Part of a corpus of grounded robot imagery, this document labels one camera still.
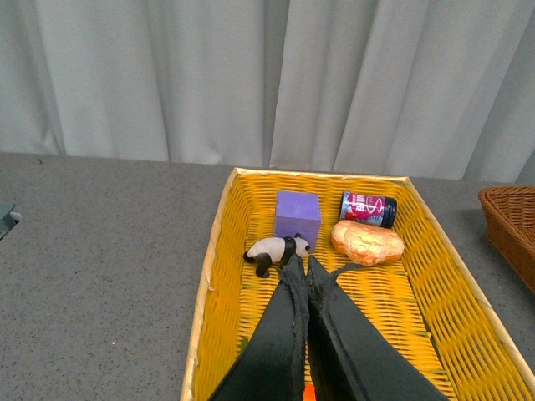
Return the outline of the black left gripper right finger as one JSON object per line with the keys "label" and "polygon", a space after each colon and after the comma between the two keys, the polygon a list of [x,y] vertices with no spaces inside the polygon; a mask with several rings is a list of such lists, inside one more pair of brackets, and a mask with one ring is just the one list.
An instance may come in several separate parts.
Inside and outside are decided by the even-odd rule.
{"label": "black left gripper right finger", "polygon": [[328,272],[308,259],[308,359],[317,400],[446,400],[337,283],[358,265]]}

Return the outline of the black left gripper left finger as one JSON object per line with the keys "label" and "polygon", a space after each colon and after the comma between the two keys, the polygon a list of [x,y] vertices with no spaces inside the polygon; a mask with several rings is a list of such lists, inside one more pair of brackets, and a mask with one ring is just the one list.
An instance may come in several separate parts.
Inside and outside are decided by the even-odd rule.
{"label": "black left gripper left finger", "polygon": [[245,349],[211,400],[301,400],[308,331],[303,259],[291,256]]}

